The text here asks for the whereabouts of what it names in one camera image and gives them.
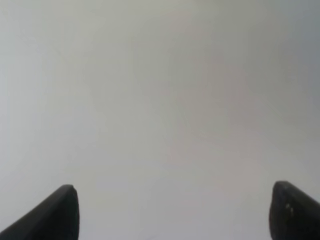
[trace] white wall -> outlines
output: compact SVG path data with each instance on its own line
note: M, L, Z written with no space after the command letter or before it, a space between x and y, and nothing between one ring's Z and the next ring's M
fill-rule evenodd
M1 0L0 229L73 184L81 240L268 240L320 200L318 0Z

